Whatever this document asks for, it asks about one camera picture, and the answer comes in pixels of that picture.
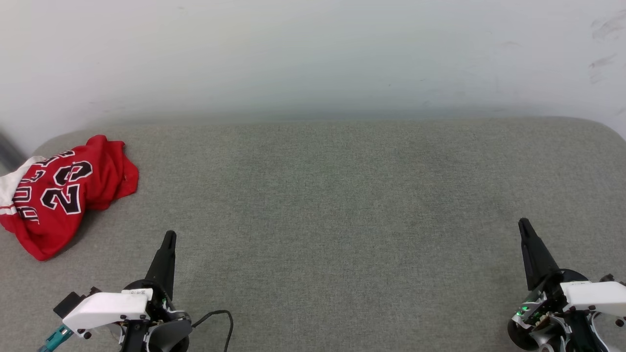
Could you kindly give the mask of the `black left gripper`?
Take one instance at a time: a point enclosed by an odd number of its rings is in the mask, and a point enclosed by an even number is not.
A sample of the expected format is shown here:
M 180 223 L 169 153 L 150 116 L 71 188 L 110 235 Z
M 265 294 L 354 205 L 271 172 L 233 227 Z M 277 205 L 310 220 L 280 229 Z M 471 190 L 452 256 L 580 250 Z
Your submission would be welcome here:
M 145 313 L 124 318 L 121 327 L 123 352 L 186 352 L 192 332 L 190 315 L 174 308 L 174 230 L 165 232 L 145 279 L 135 281 L 123 293 L 150 296 Z

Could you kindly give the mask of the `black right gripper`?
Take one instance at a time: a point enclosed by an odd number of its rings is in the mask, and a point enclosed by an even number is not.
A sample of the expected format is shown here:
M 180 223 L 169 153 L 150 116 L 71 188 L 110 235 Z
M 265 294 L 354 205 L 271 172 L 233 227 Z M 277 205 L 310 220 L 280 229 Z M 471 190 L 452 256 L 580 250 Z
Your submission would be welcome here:
M 592 309 L 578 308 L 566 293 L 591 281 L 561 269 L 527 218 L 518 227 L 529 294 L 508 322 L 510 340 L 530 352 L 593 352 Z

